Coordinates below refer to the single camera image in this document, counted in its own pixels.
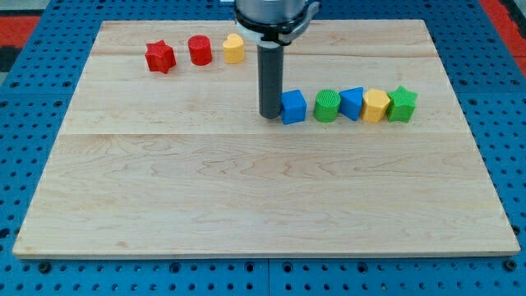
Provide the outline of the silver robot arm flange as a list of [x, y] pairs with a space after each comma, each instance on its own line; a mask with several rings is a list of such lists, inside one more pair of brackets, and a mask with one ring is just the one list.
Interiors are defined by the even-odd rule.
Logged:
[[234, 14], [244, 37], [272, 48], [288, 46], [302, 35], [320, 6], [306, 0], [236, 0]]

